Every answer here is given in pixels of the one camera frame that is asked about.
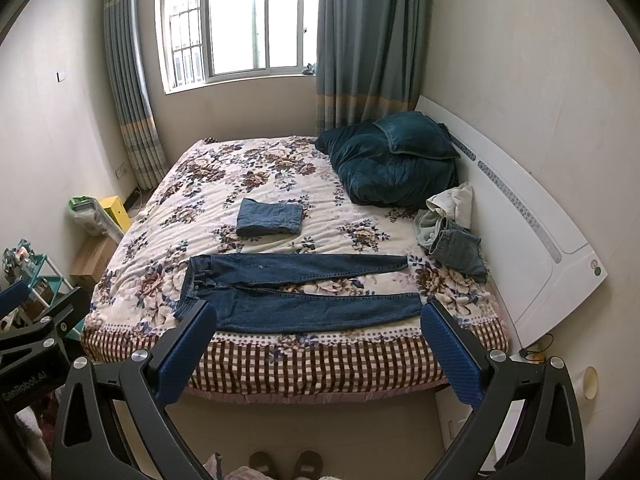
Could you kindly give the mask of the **right blue striped curtain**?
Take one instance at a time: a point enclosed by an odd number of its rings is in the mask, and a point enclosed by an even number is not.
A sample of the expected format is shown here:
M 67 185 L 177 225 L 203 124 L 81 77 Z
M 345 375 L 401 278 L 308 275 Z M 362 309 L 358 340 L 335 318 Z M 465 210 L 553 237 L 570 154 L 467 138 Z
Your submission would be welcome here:
M 413 110 L 430 0 L 319 0 L 317 130 Z

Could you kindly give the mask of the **white framed window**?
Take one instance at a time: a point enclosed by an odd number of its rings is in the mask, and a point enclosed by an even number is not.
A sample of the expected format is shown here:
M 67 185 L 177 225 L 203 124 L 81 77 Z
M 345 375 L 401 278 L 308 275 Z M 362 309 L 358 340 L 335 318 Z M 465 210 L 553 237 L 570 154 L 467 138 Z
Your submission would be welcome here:
M 155 0 L 168 93 L 316 71 L 319 0 Z

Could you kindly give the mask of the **left blue striped curtain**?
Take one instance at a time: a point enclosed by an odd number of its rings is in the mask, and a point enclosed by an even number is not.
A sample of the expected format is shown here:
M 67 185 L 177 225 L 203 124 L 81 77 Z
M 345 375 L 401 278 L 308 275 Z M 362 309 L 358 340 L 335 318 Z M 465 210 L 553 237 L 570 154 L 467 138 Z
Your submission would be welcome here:
M 142 64 L 138 0 L 103 0 L 108 79 L 122 142 L 140 188 L 152 190 L 168 173 Z

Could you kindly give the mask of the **white paper cup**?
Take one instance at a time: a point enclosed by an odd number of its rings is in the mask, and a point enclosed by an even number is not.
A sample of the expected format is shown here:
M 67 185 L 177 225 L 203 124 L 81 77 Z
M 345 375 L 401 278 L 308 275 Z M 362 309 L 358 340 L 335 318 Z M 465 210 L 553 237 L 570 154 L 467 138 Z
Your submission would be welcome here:
M 593 366 L 587 366 L 574 381 L 574 390 L 579 402 L 593 401 L 599 392 L 599 375 Z

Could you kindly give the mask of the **crumpled grey denim garment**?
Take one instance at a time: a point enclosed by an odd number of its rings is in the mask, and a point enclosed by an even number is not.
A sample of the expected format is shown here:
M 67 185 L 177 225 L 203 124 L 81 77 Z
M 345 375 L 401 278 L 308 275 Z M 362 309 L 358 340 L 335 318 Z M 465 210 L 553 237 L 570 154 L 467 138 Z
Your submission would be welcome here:
M 482 239 L 465 230 L 442 230 L 436 236 L 430 256 L 460 274 L 485 283 L 488 270 L 480 250 Z

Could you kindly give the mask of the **plastic bag with green item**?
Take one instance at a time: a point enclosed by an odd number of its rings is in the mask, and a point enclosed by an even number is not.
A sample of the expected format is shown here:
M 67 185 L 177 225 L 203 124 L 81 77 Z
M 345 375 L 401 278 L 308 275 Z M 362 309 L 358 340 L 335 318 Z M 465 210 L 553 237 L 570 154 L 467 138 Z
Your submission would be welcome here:
M 91 196 L 74 196 L 67 202 L 74 221 L 92 237 L 109 237 L 119 244 L 124 232 L 100 203 Z

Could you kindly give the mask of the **teal storage rack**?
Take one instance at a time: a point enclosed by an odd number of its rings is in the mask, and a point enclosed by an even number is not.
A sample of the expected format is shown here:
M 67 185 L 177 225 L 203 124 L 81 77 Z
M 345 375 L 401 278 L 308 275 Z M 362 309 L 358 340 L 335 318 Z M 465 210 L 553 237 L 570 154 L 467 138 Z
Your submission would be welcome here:
M 4 250 L 2 273 L 5 289 L 16 281 L 24 281 L 29 287 L 29 298 L 24 304 L 1 318 L 2 333 L 39 322 L 75 290 L 53 260 L 44 252 L 35 252 L 26 238 Z

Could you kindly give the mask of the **dark teal pillow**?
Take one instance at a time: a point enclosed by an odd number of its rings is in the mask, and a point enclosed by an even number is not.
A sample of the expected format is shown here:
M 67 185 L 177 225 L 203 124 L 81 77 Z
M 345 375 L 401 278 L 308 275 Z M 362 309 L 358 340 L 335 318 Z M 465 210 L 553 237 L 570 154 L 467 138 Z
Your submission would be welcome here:
M 459 157 L 444 124 L 420 112 L 401 112 L 374 122 L 385 134 L 395 155 L 409 155 L 431 160 L 454 160 Z

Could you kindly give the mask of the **floral fleece bed blanket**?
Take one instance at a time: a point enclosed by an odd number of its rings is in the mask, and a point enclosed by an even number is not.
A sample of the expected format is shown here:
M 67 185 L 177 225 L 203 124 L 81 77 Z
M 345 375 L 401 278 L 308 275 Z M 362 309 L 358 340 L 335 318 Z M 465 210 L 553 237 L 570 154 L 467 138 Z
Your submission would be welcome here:
M 210 398 L 365 401 L 441 385 L 426 300 L 488 349 L 509 336 L 490 288 L 429 257 L 412 218 L 352 203 L 304 136 L 200 141 L 115 250 L 82 345 L 96 362 L 126 359 L 207 297 L 218 325 L 189 385 Z

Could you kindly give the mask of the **cream white garment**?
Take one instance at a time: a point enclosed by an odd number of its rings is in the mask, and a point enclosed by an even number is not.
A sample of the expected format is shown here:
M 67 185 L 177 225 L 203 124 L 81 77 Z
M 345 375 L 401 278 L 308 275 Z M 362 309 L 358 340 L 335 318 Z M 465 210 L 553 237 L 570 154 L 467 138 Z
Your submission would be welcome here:
M 472 185 L 463 182 L 433 195 L 426 201 L 426 206 L 442 218 L 452 220 L 457 226 L 469 230 L 472 224 L 473 196 Z

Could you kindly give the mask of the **blue striped curtain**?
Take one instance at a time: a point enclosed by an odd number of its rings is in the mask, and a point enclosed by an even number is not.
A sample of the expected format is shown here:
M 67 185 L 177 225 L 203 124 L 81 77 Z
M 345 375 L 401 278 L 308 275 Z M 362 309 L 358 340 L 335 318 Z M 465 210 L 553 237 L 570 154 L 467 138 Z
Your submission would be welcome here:
M 122 142 L 140 188 L 152 190 L 168 173 L 142 64 L 138 0 L 103 0 L 108 79 Z
M 430 0 L 319 0 L 317 130 L 413 110 Z

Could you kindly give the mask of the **dark blue denim jeans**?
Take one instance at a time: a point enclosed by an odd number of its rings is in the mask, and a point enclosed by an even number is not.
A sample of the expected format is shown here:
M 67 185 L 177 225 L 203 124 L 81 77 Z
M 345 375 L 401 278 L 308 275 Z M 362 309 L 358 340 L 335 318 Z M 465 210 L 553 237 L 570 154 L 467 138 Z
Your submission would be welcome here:
M 200 255 L 186 267 L 174 317 L 181 320 L 203 300 L 214 308 L 218 330 L 238 334 L 339 332 L 405 321 L 422 310 L 416 292 L 349 296 L 300 288 L 407 268 L 407 258 L 395 255 Z

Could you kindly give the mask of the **dark teal quilt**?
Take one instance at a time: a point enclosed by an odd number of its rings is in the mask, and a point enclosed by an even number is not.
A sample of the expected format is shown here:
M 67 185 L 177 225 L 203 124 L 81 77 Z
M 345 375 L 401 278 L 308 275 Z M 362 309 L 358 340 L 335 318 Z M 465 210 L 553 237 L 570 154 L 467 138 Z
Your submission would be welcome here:
M 420 209 L 428 198 L 459 183 L 459 157 L 431 160 L 395 155 L 374 122 L 326 130 L 314 142 L 329 157 L 353 203 Z

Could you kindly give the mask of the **wall power socket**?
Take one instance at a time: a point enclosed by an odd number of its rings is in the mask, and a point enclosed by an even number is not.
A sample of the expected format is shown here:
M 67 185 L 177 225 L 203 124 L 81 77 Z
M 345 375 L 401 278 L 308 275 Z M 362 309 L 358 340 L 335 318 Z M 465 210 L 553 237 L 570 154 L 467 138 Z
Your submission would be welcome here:
M 128 174 L 129 169 L 128 169 L 128 164 L 126 162 L 123 162 L 120 166 L 117 167 L 117 169 L 115 170 L 115 176 L 118 180 L 122 179 L 123 177 L 126 177 L 126 175 Z

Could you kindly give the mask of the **brown cardboard box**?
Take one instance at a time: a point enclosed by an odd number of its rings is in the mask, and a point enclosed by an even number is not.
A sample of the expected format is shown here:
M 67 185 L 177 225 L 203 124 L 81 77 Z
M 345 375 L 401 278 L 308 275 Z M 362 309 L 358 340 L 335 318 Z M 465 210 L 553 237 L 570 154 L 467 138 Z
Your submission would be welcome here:
M 99 283 L 117 248 L 109 236 L 88 237 L 70 269 L 70 282 L 84 289 Z

